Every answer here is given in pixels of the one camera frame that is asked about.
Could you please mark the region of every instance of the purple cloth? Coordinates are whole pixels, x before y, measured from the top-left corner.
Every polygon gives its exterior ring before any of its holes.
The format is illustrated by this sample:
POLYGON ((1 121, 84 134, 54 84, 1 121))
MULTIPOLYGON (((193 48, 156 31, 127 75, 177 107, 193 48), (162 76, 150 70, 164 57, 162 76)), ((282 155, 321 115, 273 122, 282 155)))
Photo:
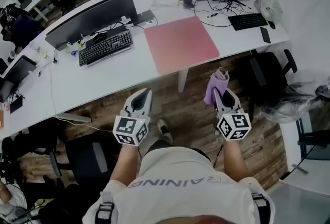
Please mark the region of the purple cloth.
POLYGON ((215 73, 213 73, 206 88, 204 102, 208 105, 213 105, 215 101, 215 98, 213 98, 212 94, 213 88, 216 87, 219 90, 220 95, 223 96, 227 89, 228 82, 228 73, 223 74, 220 70, 217 70, 215 73))

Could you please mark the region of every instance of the mouse pad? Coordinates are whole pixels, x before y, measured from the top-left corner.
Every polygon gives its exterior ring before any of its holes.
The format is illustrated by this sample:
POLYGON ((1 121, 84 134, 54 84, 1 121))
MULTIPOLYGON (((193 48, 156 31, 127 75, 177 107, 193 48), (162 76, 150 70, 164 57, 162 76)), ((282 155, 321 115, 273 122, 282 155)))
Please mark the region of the mouse pad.
POLYGON ((220 56, 198 17, 150 27, 144 33, 160 75, 177 72, 220 56))

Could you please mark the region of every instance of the computer mouse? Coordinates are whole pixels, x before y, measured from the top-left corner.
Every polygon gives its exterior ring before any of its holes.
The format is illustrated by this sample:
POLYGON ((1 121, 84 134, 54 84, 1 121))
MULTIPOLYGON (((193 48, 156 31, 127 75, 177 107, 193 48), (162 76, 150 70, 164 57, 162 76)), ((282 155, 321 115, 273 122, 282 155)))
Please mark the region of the computer mouse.
POLYGON ((99 33, 93 38, 93 41, 98 42, 98 41, 105 39, 106 37, 107 37, 106 33, 99 33))
POLYGON ((271 27, 272 29, 276 29, 276 26, 275 26, 274 22, 272 22, 272 21, 268 21, 268 24, 270 25, 270 27, 271 27))

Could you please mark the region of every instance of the smartphone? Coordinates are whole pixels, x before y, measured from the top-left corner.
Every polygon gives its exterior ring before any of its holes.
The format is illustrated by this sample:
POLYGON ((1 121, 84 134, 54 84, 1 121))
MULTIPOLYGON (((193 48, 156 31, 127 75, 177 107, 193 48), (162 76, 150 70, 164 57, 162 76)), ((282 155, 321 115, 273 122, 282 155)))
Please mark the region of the smartphone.
POLYGON ((268 34, 268 30, 266 28, 260 27, 261 30, 261 34, 263 37, 263 41, 266 43, 270 43, 270 38, 269 38, 269 34, 268 34))

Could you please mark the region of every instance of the strap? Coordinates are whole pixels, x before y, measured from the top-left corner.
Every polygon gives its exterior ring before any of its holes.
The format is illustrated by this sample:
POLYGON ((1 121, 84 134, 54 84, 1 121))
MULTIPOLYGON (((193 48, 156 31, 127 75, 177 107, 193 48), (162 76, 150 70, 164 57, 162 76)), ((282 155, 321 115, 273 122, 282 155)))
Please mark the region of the strap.
POLYGON ((260 217, 260 224, 269 224, 270 221, 270 204, 269 201, 258 193, 252 193, 252 198, 257 205, 260 217))
POLYGON ((100 204, 95 214, 95 224, 110 224, 114 203, 105 202, 100 204))

